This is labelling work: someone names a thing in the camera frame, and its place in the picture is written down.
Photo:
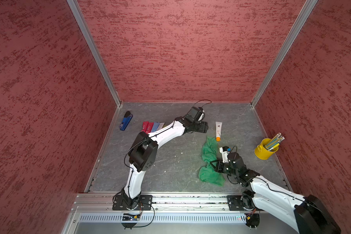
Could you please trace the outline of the green microfiber cloth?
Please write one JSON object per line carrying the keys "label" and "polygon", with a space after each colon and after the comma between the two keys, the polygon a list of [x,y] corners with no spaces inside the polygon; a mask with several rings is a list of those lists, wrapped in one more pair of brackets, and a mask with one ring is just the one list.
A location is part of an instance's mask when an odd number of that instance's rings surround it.
{"label": "green microfiber cloth", "polygon": [[221,173],[215,171],[218,153],[217,141],[213,137],[207,137],[201,151],[201,158],[206,163],[199,170],[199,179],[202,182],[210,183],[216,186],[224,186],[225,179]]}

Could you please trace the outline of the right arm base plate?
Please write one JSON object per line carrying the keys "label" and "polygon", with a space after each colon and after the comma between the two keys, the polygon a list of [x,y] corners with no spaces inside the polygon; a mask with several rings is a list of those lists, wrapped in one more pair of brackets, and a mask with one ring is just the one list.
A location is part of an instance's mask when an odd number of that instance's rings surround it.
{"label": "right arm base plate", "polygon": [[259,210],[253,203],[253,198],[248,195],[227,196],[227,204],[230,211],[247,211]]}

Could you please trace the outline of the white tube pink cap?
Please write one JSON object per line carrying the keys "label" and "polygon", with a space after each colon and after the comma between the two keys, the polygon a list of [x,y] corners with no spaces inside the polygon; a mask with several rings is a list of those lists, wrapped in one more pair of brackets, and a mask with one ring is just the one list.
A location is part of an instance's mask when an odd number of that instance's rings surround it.
{"label": "white tube pink cap", "polygon": [[164,123],[160,123],[159,126],[158,126],[158,128],[157,128],[157,131],[160,130],[160,129],[162,129],[163,127],[164,127]]}

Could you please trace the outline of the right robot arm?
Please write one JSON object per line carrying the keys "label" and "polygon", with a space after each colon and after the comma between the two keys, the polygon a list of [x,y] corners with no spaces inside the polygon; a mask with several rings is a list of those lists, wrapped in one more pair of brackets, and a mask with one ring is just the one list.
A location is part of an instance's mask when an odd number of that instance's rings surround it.
{"label": "right robot arm", "polygon": [[341,229],[322,201],[295,194],[248,169],[237,152],[224,151],[221,160],[210,162],[214,171],[233,177],[245,187],[240,203],[243,209],[263,210],[292,227],[299,234],[340,234]]}

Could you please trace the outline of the pink toothpaste tube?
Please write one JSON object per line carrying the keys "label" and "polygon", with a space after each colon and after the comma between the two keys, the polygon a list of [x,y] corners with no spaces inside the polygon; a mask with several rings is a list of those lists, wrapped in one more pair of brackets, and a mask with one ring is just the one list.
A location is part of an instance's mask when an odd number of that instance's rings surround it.
{"label": "pink toothpaste tube", "polygon": [[147,125],[147,128],[146,128],[146,133],[150,133],[152,131],[152,128],[153,128],[153,125],[154,123],[153,122],[149,122],[148,125]]}
{"label": "pink toothpaste tube", "polygon": [[143,131],[143,132],[146,132],[147,127],[148,127],[148,124],[149,124],[148,121],[144,121],[144,122],[142,123],[142,131]]}

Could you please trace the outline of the white tube orange cap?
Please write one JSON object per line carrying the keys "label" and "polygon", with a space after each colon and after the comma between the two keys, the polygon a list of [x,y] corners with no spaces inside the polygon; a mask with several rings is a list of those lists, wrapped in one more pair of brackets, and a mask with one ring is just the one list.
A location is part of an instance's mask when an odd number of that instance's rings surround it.
{"label": "white tube orange cap", "polygon": [[215,123],[215,139],[217,142],[221,140],[222,122]]}

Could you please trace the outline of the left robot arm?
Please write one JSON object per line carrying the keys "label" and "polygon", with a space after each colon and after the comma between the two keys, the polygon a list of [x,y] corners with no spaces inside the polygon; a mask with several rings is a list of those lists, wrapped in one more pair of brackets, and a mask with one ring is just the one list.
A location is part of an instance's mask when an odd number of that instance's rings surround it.
{"label": "left robot arm", "polygon": [[129,176],[126,185],[119,192],[123,205],[128,210],[134,210],[139,206],[145,173],[155,163],[160,147],[186,133],[206,133],[208,128],[205,121],[190,122],[184,117],[178,117],[170,125],[156,132],[148,134],[140,132],[126,154],[129,157],[129,164],[125,166],[129,168]]}

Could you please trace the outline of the blue toothpaste tube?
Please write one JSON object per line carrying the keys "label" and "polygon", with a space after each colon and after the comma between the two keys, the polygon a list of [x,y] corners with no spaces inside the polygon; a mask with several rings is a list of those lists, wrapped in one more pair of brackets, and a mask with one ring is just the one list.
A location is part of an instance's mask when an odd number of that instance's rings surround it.
{"label": "blue toothpaste tube", "polygon": [[151,129],[151,133],[157,131],[159,125],[160,125],[159,122],[154,122],[153,127],[152,127],[152,129]]}

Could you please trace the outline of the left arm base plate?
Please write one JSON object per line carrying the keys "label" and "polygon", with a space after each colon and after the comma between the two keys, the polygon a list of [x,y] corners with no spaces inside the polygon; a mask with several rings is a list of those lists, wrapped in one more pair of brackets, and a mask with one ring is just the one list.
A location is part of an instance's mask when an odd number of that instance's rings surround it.
{"label": "left arm base plate", "polygon": [[134,199],[126,195],[115,195],[113,197],[113,211],[150,211],[152,208],[151,195],[139,195]]}

